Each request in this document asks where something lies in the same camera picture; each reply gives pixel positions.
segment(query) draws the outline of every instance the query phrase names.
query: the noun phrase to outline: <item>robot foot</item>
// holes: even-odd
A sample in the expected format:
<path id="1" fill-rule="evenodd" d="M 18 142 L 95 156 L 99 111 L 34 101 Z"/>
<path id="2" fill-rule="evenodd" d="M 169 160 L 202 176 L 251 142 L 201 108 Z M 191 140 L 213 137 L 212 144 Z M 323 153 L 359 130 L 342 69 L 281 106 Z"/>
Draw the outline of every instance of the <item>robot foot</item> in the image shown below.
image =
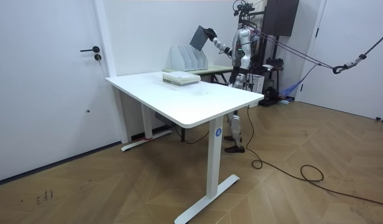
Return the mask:
<path id="1" fill-rule="evenodd" d="M 225 136 L 225 137 L 223 137 L 223 139 L 226 141 L 234 141 L 233 136 Z"/>
<path id="2" fill-rule="evenodd" d="M 224 151 L 227 153 L 244 153 L 246 150 L 242 146 L 240 147 L 232 146 L 232 147 L 225 148 Z"/>

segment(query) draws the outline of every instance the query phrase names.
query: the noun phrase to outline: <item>desk foot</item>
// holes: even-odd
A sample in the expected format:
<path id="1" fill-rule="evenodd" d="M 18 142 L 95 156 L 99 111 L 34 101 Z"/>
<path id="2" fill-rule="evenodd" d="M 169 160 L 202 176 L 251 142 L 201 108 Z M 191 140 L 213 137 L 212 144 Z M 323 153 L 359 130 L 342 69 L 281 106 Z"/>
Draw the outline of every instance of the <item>desk foot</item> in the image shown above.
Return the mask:
<path id="1" fill-rule="evenodd" d="M 149 142 L 149 141 L 151 141 L 151 140 L 153 140 L 153 139 L 162 137 L 162 136 L 167 135 L 167 134 L 170 134 L 170 133 L 172 133 L 172 131 L 170 131 L 170 130 L 163 131 L 163 132 L 161 132 L 161 133 L 158 133 L 158 134 L 153 135 L 153 137 L 152 137 L 151 139 L 149 139 L 149 140 L 142 139 L 142 140 L 140 140 L 140 141 L 137 141 L 137 142 L 128 144 L 128 145 L 122 147 L 121 150 L 124 152 L 124 151 L 126 151 L 126 150 L 128 150 L 128 149 L 130 149 L 130 148 L 133 148 L 133 147 L 135 147 L 135 146 L 138 146 L 138 145 L 140 145 L 140 144 Z"/>
<path id="2" fill-rule="evenodd" d="M 215 200 L 219 195 L 221 195 L 226 189 L 232 186 L 239 179 L 240 178 L 234 174 L 228 177 L 226 180 L 224 180 L 221 184 L 218 185 L 218 193 L 216 193 L 216 195 L 213 198 L 209 198 L 207 195 L 205 195 L 196 204 L 194 204 L 188 210 L 186 210 L 180 216 L 178 216 L 178 218 L 175 220 L 175 224 L 185 224 L 189 222 L 203 208 L 209 205 L 213 200 Z"/>

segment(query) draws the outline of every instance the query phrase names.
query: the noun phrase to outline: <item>black speaker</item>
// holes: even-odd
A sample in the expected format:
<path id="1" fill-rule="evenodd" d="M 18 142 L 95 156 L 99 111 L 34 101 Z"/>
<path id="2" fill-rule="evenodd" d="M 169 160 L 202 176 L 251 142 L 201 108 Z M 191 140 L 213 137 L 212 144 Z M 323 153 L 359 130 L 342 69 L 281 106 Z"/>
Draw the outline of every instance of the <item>black speaker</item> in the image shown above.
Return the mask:
<path id="1" fill-rule="evenodd" d="M 299 0 L 268 0 L 262 32 L 273 36 L 291 36 Z"/>

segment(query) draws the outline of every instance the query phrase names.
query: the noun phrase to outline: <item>humanoid robot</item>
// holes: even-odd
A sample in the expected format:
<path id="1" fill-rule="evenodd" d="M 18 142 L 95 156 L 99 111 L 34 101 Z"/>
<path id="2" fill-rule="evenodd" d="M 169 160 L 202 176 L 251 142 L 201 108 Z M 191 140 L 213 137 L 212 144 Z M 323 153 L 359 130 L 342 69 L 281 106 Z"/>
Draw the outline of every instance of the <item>humanoid robot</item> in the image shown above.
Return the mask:
<path id="1" fill-rule="evenodd" d="M 236 35 L 233 39 L 232 48 L 222 44 L 218 36 L 212 28 L 204 29 L 204 33 L 209 37 L 210 41 L 215 44 L 215 47 L 224 52 L 229 58 L 232 59 L 233 72 L 229 79 L 229 86 L 233 88 L 242 89 L 246 82 L 246 76 L 249 73 L 251 62 L 251 39 L 255 38 L 257 41 L 258 35 L 253 34 L 254 28 L 250 27 L 251 21 L 245 19 L 249 12 L 253 11 L 252 4 L 241 4 L 234 10 L 234 16 L 239 15 L 239 24 Z M 271 65 L 263 65 L 268 71 L 273 67 Z M 231 130 L 231 136 L 225 136 L 227 141 L 234 141 L 235 145 L 227 147 L 225 152 L 237 153 L 245 152 L 245 148 L 241 145 L 241 125 L 238 111 L 227 114 L 228 123 Z"/>

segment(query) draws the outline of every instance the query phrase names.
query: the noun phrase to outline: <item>white book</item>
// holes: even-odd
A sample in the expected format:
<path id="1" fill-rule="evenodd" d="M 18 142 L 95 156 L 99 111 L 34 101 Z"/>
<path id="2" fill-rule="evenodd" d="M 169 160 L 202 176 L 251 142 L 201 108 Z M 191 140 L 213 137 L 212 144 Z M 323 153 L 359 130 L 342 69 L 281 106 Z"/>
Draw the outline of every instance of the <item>white book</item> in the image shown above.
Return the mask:
<path id="1" fill-rule="evenodd" d="M 172 80 L 175 82 L 190 82 L 190 81 L 200 81 L 201 77 L 199 75 L 190 74 L 187 72 L 170 72 L 170 73 L 163 73 L 162 78 L 166 80 Z"/>

